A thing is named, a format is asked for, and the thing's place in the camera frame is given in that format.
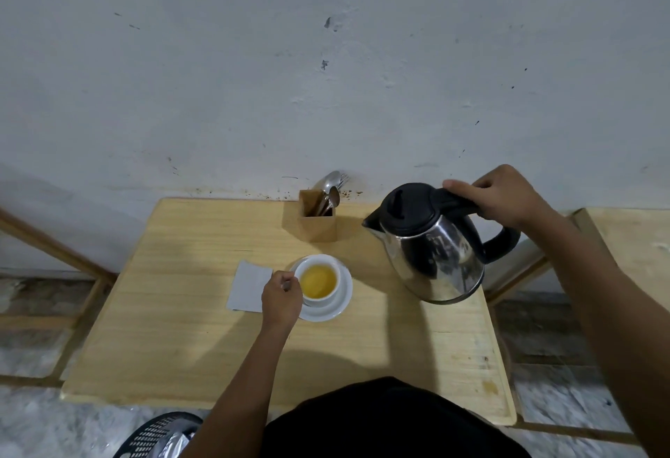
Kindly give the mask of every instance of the stainless steel kettle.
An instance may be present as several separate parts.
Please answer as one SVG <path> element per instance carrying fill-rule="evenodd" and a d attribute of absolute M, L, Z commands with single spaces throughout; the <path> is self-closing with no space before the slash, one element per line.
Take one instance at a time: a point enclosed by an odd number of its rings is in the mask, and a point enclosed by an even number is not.
<path fill-rule="evenodd" d="M 420 299 L 447 305 L 469 297 L 481 285 L 484 265 L 509 253 L 519 231 L 504 227 L 482 243 L 468 217 L 477 205 L 426 183 L 393 190 L 363 220 L 384 242 L 390 263 Z"/>

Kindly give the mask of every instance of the yellow tea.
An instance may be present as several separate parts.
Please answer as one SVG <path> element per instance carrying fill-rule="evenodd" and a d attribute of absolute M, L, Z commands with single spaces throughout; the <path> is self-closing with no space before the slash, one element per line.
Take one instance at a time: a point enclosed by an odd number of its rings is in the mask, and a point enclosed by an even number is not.
<path fill-rule="evenodd" d="M 337 276 L 332 268 L 325 264 L 314 264 L 300 275 L 302 293 L 312 299 L 328 296 L 335 290 L 335 284 L 337 284 Z"/>

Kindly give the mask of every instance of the white saucer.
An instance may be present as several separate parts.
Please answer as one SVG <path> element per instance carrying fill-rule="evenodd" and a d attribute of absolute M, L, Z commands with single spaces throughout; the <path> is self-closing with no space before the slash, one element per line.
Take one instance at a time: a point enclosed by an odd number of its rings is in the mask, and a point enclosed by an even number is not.
<path fill-rule="evenodd" d="M 303 260 L 305 260 L 304 257 L 297 261 L 291 268 L 291 271 L 295 271 Z M 308 307 L 303 303 L 302 310 L 300 311 L 300 318 L 311 322 L 329 321 L 331 318 L 337 317 L 345 308 L 347 308 L 349 301 L 351 301 L 351 295 L 354 292 L 354 280 L 351 278 L 349 269 L 347 269 L 347 267 L 339 260 L 338 263 L 340 265 L 340 280 L 344 286 L 339 290 L 335 299 L 325 307 Z"/>

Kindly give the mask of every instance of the table top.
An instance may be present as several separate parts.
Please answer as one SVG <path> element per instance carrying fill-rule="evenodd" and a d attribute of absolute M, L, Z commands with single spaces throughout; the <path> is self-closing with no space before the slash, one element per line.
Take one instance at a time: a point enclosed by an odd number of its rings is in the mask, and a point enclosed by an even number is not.
<path fill-rule="evenodd" d="M 670 209 L 584 208 L 575 222 L 638 287 L 670 310 Z"/>
<path fill-rule="evenodd" d="M 360 226 L 373 205 L 337 209 L 338 241 L 298 239 L 297 202 L 161 200 L 62 388 L 68 401 L 210 408 L 261 327 L 226 309 L 240 260 L 288 269 L 339 258 L 354 289 L 330 321 L 298 320 L 281 355 L 273 408 L 392 375 L 495 424 L 516 411 L 480 289 L 455 305 L 419 301 L 383 244 Z"/>

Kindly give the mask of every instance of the person's left hand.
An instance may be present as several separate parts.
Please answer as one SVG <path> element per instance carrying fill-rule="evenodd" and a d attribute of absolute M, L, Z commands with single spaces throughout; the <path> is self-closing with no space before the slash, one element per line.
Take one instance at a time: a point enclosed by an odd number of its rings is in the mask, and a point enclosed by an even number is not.
<path fill-rule="evenodd" d="M 302 310 L 302 288 L 291 271 L 275 271 L 263 288 L 263 328 L 289 335 Z"/>

